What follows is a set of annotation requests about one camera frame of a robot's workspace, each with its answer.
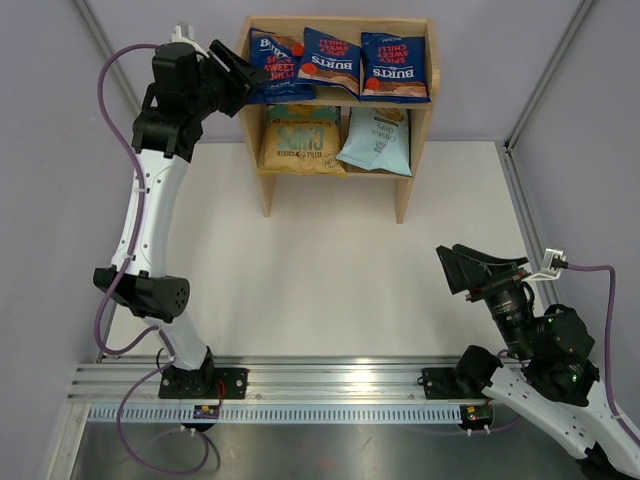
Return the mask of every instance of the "metal frame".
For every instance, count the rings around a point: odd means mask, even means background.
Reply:
[[[496,142],[496,149],[500,157],[507,188],[511,195],[511,203],[513,203],[513,208],[516,212],[520,232],[524,239],[527,257],[533,268],[538,271],[543,266],[543,255],[546,250],[536,228],[539,223],[535,221],[533,216],[530,207],[531,203],[528,201],[527,192],[518,173],[513,153],[509,153],[506,146],[500,142]],[[560,295],[554,282],[539,282],[537,286],[545,308],[555,303],[561,303]]]
[[[558,68],[566,58],[566,54],[571,48],[575,38],[578,33],[582,30],[582,27],[585,24],[585,21],[589,18],[591,13],[593,12],[593,7],[597,3],[597,0],[581,0],[580,5],[576,8],[569,24],[564,30],[562,34],[562,38],[555,50],[551,54],[551,58],[547,62],[540,79],[536,83],[533,92],[529,96],[527,103],[518,117],[518,121],[515,126],[511,130],[509,137],[505,143],[507,151],[509,154],[512,153],[520,136],[522,135],[523,130],[527,126],[529,119],[535,113],[538,105],[540,104],[540,100],[544,96],[544,93],[547,91],[547,88],[551,85],[553,78],[555,77]]]
[[[69,3],[78,15],[80,22],[83,24],[102,60],[106,61],[113,55],[114,50],[95,12],[86,0],[69,0]],[[129,82],[124,70],[120,66],[120,62],[114,63],[109,69],[109,72],[120,94],[129,106],[129,109],[134,116],[137,116],[140,113],[141,102],[135,94],[131,82]]]
[[[155,368],[152,356],[105,357],[77,367],[47,478],[67,480],[87,422],[111,421],[132,384]],[[417,379],[425,367],[452,367],[457,357],[217,357],[218,367],[248,368],[245,400],[228,400],[221,423],[457,424],[460,405],[430,401]],[[519,368],[517,362],[507,363]],[[160,377],[142,384],[125,421],[180,422],[199,401],[161,400]]]

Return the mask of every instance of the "white floor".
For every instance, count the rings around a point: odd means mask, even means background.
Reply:
[[[395,222],[393,187],[281,176],[264,218],[245,146],[200,146],[178,196],[168,263],[191,282],[188,310],[214,354],[503,348],[484,303],[450,294],[435,253],[462,243],[526,254],[494,144],[429,142],[404,225]],[[119,308],[109,344],[125,345],[143,326]],[[133,353],[159,347],[153,336]]]

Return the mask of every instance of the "cable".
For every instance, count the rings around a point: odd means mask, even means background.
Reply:
[[[604,389],[607,395],[607,403],[614,418],[620,424],[620,427],[629,435],[638,447],[640,447],[640,438],[620,417],[620,412],[616,406],[613,397],[613,379],[611,374],[611,325],[613,323],[613,304],[616,297],[616,269],[611,265],[596,265],[593,267],[582,267],[580,265],[567,264],[568,270],[576,272],[609,272],[609,301],[607,302],[607,317],[604,323]]]
[[[164,432],[160,432],[157,435],[151,437],[143,445],[141,445],[140,447],[137,447],[134,451],[136,452],[136,454],[139,454],[144,450],[146,450],[147,448],[149,448],[154,443],[156,443],[161,438],[173,435],[174,433],[182,433],[182,432],[183,430],[180,427],[165,430]],[[104,452],[102,452],[102,450],[100,449],[100,445],[102,443],[103,443],[102,439],[98,437],[96,439],[96,452],[98,454],[98,458],[104,465],[110,466],[110,467],[117,467],[118,465],[122,465],[123,463],[133,460],[133,458],[131,458],[131,456],[126,452],[125,452],[126,455],[118,460],[107,460],[106,458],[107,455]]]
[[[213,445],[213,442],[206,435],[204,435],[203,433],[198,432],[196,430],[192,430],[192,433],[193,434],[197,434],[198,437],[203,441],[204,447],[205,447],[204,457],[203,457],[202,461],[198,465],[196,465],[195,467],[193,467],[193,468],[191,468],[189,470],[166,470],[166,469],[163,469],[163,468],[155,467],[155,466],[145,462],[144,460],[142,460],[136,454],[136,452],[131,448],[131,446],[127,443],[127,439],[124,436],[124,431],[122,430],[122,413],[124,412],[124,407],[125,407],[125,405],[127,403],[127,400],[129,400],[131,395],[133,395],[133,392],[140,385],[142,385],[144,382],[146,382],[149,378],[153,377],[156,374],[162,373],[163,371],[165,371],[167,368],[171,367],[175,363],[175,350],[173,348],[173,345],[169,341],[169,338],[165,335],[165,333],[162,330],[159,329],[159,327],[151,326],[151,327],[148,327],[145,330],[143,330],[133,340],[133,342],[131,342],[126,347],[114,350],[114,349],[111,349],[111,348],[107,347],[106,342],[103,340],[102,335],[101,335],[101,330],[102,330],[101,324],[102,324],[102,317],[104,316],[104,311],[105,311],[105,309],[107,307],[107,304],[109,303],[109,300],[111,299],[111,296],[115,292],[116,287],[120,283],[120,280],[122,279],[122,277],[124,276],[125,272],[127,271],[128,267],[129,267],[129,264],[131,263],[131,258],[132,258],[133,252],[135,251],[136,242],[138,240],[138,235],[140,234],[140,228],[142,226],[142,216],[143,216],[143,212],[144,212],[144,202],[145,202],[145,192],[146,192],[146,190],[145,190],[145,182],[144,182],[144,175],[143,175],[143,172],[142,172],[142,167],[140,165],[140,162],[138,161],[138,158],[136,157],[134,151],[131,149],[131,147],[129,146],[129,144],[125,140],[125,138],[122,136],[122,133],[120,133],[120,131],[118,130],[116,125],[111,120],[111,117],[109,116],[109,113],[107,112],[107,108],[106,108],[106,105],[104,103],[104,80],[105,80],[105,77],[106,77],[107,72],[109,70],[109,67],[111,67],[111,65],[113,65],[113,63],[118,58],[120,58],[122,55],[124,55],[125,53],[131,52],[131,51],[134,51],[134,50],[142,50],[142,49],[153,49],[153,50],[155,50],[156,47],[157,47],[157,45],[154,45],[154,44],[141,43],[141,44],[131,45],[129,47],[126,47],[126,48],[123,48],[121,50],[118,50],[116,53],[114,53],[106,61],[106,63],[102,67],[102,70],[100,70],[100,75],[98,76],[97,93],[98,93],[98,105],[100,106],[100,113],[102,114],[102,117],[104,118],[105,122],[107,123],[107,126],[109,127],[111,132],[114,134],[114,136],[116,137],[116,139],[118,140],[120,145],[122,145],[122,148],[124,148],[125,152],[127,153],[127,156],[129,157],[129,160],[131,160],[131,163],[133,164],[135,175],[136,175],[136,177],[138,179],[139,193],[138,193],[138,204],[137,204],[137,208],[136,208],[136,214],[135,214],[135,219],[134,219],[134,223],[133,223],[133,229],[132,229],[132,232],[131,232],[131,239],[129,240],[129,245],[127,246],[127,255],[128,256],[124,260],[124,262],[122,262],[122,266],[120,267],[120,271],[116,274],[115,278],[111,282],[111,285],[109,285],[109,288],[107,288],[107,291],[105,292],[104,296],[102,297],[102,300],[100,301],[100,305],[98,306],[98,310],[96,312],[96,316],[95,316],[94,323],[93,323],[93,334],[94,334],[94,339],[95,339],[96,343],[98,344],[98,347],[100,348],[101,351],[103,351],[103,352],[105,352],[105,353],[107,353],[109,355],[122,355],[124,353],[127,353],[131,349],[133,349],[136,345],[138,345],[138,343],[140,343],[140,341],[142,341],[142,339],[144,337],[146,337],[149,333],[151,333],[153,331],[158,331],[158,334],[160,335],[161,340],[163,341],[163,343],[165,344],[165,346],[166,346],[166,348],[167,348],[167,350],[169,352],[169,361],[166,364],[162,365],[162,366],[159,366],[159,364],[158,364],[158,368],[156,368],[151,373],[148,373],[147,375],[142,377],[140,380],[138,380],[136,383],[133,384],[133,386],[129,389],[129,391],[127,391],[125,396],[122,398],[122,401],[120,402],[120,406],[118,407],[118,412],[116,414],[116,429],[118,431],[118,436],[120,437],[120,441],[122,442],[122,446],[124,447],[126,452],[129,454],[129,456],[131,458],[133,458],[138,464],[142,465],[145,468],[148,468],[149,470],[152,470],[154,472],[161,473],[161,474],[164,474],[164,475],[188,476],[188,475],[192,475],[192,474],[198,472],[200,469],[202,469],[202,467],[207,463],[207,460],[209,459],[209,447],[210,447],[210,445]],[[218,458],[218,462],[220,462],[220,454],[218,453],[218,451],[215,448],[215,446],[214,446],[214,451],[216,452],[216,456]]]
[[[160,354],[162,353],[162,351],[164,350],[164,347],[162,347],[160,350],[158,350],[158,353],[156,353],[156,367],[160,368]]]
[[[116,429],[118,430],[118,436],[120,437],[120,441],[122,442],[122,446],[124,447],[125,451],[138,464],[142,465],[145,468],[148,468],[149,470],[153,470],[156,473],[186,477],[188,475],[192,475],[198,472],[199,470],[201,470],[202,467],[204,467],[204,465],[207,463],[207,460],[209,459],[210,443],[209,443],[209,438],[205,434],[198,432],[197,430],[191,430],[191,432],[198,435],[198,437],[204,443],[204,448],[205,448],[204,457],[202,458],[202,461],[200,461],[198,465],[188,470],[167,470],[164,468],[159,468],[154,465],[151,465],[150,463],[147,463],[142,458],[140,458],[138,454],[133,450],[133,448],[131,448],[131,446],[127,442],[127,439],[124,436],[124,431],[122,430],[122,413],[124,412],[124,407],[127,403],[127,400],[129,400],[131,395],[133,395],[133,392],[135,392],[135,390],[144,382],[146,382],[148,379],[150,379],[151,377],[153,377],[158,373],[164,372],[167,368],[171,367],[175,363],[175,350],[173,349],[173,345],[171,344],[171,342],[169,341],[169,338],[167,338],[167,336],[162,330],[159,331],[159,335],[162,338],[162,341],[164,342],[164,344],[167,346],[167,350],[169,351],[169,361],[164,365],[162,365],[160,368],[156,368],[152,372],[146,374],[144,377],[142,377],[140,380],[134,383],[133,386],[129,389],[129,391],[125,394],[125,396],[122,398],[122,401],[120,402],[120,405],[118,406],[118,412],[116,414]]]
[[[118,127],[113,123],[111,117],[109,116],[109,112],[107,112],[107,107],[104,103],[104,80],[107,76],[107,72],[111,65],[115,63],[118,58],[128,52],[132,52],[134,50],[155,50],[158,45],[150,44],[150,43],[139,43],[136,45],[131,45],[129,47],[123,48],[122,50],[118,50],[114,53],[104,64],[102,70],[100,70],[100,75],[98,75],[98,105],[100,106],[100,113],[102,114],[102,118],[107,123],[109,130],[116,137],[122,148],[124,148],[125,152],[127,152],[127,156],[131,163],[133,164],[133,169],[135,170],[136,177],[138,178],[138,187],[140,193],[138,193],[138,205],[136,208],[136,215],[133,222],[133,230],[131,232],[131,239],[129,240],[129,245],[127,247],[127,255],[128,257],[122,262],[122,266],[120,267],[120,271],[116,274],[115,278],[107,288],[107,291],[104,293],[102,300],[100,301],[100,305],[98,306],[98,311],[96,312],[96,316],[93,322],[93,337],[98,344],[98,347],[103,352],[109,355],[123,355],[133,349],[136,345],[138,345],[144,337],[146,337],[149,333],[158,330],[158,327],[148,327],[143,330],[129,345],[121,349],[111,349],[107,347],[106,342],[102,338],[101,330],[102,330],[102,317],[104,316],[104,311],[107,308],[109,300],[111,296],[116,290],[116,287],[122,280],[122,277],[126,273],[129,268],[129,264],[131,263],[131,256],[135,250],[136,242],[138,241],[138,235],[140,234],[140,227],[142,226],[142,213],[144,212],[144,200],[145,200],[145,184],[144,184],[144,175],[142,174],[142,167],[140,166],[140,162],[136,157],[135,153],[122,136],[122,133],[118,130]]]
[[[533,309],[533,302],[536,301],[536,294],[533,291],[533,287],[531,285],[529,285],[527,282],[522,282],[522,286],[524,287],[524,289],[529,294],[529,299],[527,300],[527,305],[529,305],[529,308]]]

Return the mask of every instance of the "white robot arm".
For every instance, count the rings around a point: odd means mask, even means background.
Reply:
[[[169,344],[173,363],[162,373],[161,398],[217,395],[213,356],[185,310],[189,282],[167,275],[167,239],[202,121],[215,111],[234,116],[269,78],[219,41],[205,51],[190,37],[191,29],[179,24],[172,42],[156,48],[155,81],[133,124],[136,168],[124,229],[111,266],[97,268],[93,278]],[[231,388],[226,393],[232,398]]]
[[[612,394],[607,398],[608,385],[588,359],[595,341],[577,312],[551,305],[543,316],[533,314],[527,282],[555,280],[562,269],[580,267],[552,249],[533,275],[521,268],[526,258],[500,259],[462,245],[437,252],[451,292],[468,290],[467,300],[484,300],[508,355],[529,361],[514,371],[484,348],[470,346],[452,372],[462,391],[497,400],[537,425],[578,461],[587,478],[640,479],[640,430],[611,405]],[[607,322],[612,308],[610,299]]]

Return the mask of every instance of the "burts chip bag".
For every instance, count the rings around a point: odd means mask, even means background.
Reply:
[[[312,100],[309,85],[298,82],[298,68],[304,47],[291,37],[252,28],[249,30],[249,63],[271,74],[248,103],[276,103]]]
[[[340,109],[319,105],[268,105],[258,175],[294,173],[346,177],[340,151]]]
[[[304,44],[300,82],[340,86],[358,98],[360,47],[309,27],[304,29]]]
[[[429,101],[424,37],[362,33],[364,88],[360,100]]]

